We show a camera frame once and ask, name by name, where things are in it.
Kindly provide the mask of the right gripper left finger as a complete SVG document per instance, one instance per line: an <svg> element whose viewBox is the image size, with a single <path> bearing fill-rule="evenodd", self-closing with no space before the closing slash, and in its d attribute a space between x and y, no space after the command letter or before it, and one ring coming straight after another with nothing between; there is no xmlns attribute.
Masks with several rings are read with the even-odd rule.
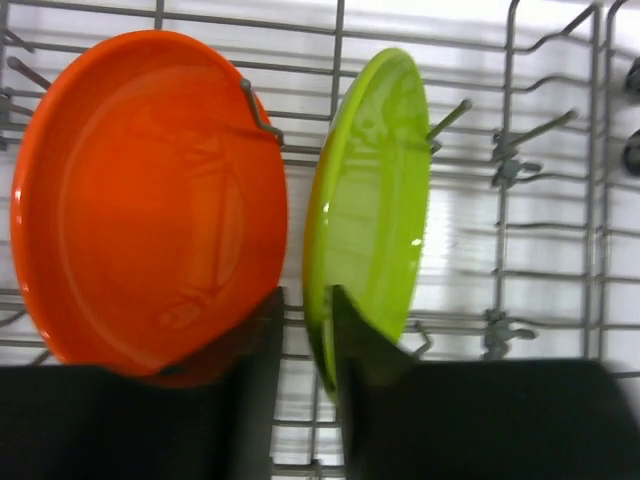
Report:
<svg viewBox="0 0 640 480"><path fill-rule="evenodd" d="M284 293L189 364L221 373L171 389L96 366L1 370L5 479L267 479Z"/></svg>

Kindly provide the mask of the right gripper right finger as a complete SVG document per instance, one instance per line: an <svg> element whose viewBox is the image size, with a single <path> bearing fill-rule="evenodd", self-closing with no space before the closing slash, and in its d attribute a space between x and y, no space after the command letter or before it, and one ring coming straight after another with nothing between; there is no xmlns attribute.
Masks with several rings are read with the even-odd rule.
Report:
<svg viewBox="0 0 640 480"><path fill-rule="evenodd" d="M420 361L331 292L349 479L635 479L639 417L584 359Z"/></svg>

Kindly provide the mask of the grey wire dish rack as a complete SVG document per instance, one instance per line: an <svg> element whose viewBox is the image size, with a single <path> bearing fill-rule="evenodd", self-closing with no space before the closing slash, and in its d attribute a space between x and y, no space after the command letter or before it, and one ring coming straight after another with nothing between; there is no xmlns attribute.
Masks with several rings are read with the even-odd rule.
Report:
<svg viewBox="0 0 640 480"><path fill-rule="evenodd" d="M368 59L415 58L444 129L403 344L427 361L592 357L639 388L635 1L5 1L1 55L46 80L121 33L218 50L285 135L289 235L264 479L339 479L337 413L302 317L303 231L330 121Z"/></svg>

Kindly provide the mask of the green plastic plate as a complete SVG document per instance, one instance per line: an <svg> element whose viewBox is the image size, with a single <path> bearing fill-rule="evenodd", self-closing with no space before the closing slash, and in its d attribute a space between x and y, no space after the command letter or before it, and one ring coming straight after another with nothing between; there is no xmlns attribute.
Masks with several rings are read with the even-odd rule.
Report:
<svg viewBox="0 0 640 480"><path fill-rule="evenodd" d="M304 321L327 396L337 398L331 289L341 285L393 342L404 330L422 256L431 149L417 65L377 53L345 94L315 170L304 230Z"/></svg>

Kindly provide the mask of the orange patterned plate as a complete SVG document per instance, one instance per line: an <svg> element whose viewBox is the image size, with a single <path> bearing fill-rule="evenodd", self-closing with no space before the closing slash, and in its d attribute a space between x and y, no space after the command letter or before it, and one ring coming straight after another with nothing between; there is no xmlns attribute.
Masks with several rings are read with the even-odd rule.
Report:
<svg viewBox="0 0 640 480"><path fill-rule="evenodd" d="M9 218L19 289L59 361L195 387L244 349L278 286L284 163L229 61L184 34L130 32L44 94Z"/></svg>

